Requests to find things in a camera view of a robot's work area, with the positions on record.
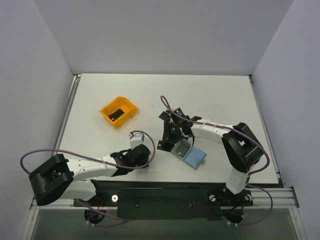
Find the yellow plastic bin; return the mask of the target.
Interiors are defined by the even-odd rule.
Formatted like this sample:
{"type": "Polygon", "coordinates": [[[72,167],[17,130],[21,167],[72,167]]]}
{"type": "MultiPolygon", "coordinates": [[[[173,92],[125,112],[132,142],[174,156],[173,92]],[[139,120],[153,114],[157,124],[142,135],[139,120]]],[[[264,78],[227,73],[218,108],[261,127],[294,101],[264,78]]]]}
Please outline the yellow plastic bin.
{"type": "Polygon", "coordinates": [[[99,112],[115,129],[119,129],[129,119],[133,118],[139,108],[126,97],[118,96],[99,112]]]}

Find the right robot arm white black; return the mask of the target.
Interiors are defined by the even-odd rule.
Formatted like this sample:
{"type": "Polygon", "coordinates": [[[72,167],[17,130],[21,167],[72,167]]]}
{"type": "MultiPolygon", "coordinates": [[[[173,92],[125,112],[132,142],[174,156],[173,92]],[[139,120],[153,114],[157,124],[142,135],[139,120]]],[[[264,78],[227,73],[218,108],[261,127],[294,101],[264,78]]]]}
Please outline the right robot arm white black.
{"type": "Polygon", "coordinates": [[[199,116],[189,118],[179,108],[175,113],[164,111],[159,118],[163,120],[163,135],[157,149],[172,153],[195,170],[204,164],[207,155],[188,139],[201,138],[224,147],[232,170],[223,198],[230,205],[236,204],[248,185],[250,172],[263,155],[251,129],[243,122],[220,128],[199,116]]]}

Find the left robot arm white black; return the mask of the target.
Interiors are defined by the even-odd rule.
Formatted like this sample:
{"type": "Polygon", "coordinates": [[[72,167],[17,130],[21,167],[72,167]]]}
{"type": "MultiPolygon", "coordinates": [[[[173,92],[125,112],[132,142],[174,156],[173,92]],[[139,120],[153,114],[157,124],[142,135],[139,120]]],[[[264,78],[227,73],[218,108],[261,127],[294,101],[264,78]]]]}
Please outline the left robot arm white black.
{"type": "Polygon", "coordinates": [[[116,177],[147,167],[149,148],[139,144],[132,149],[114,152],[100,159],[67,159],[55,154],[29,174],[29,180],[39,206],[58,200],[72,182],[96,177],[116,177]]]}

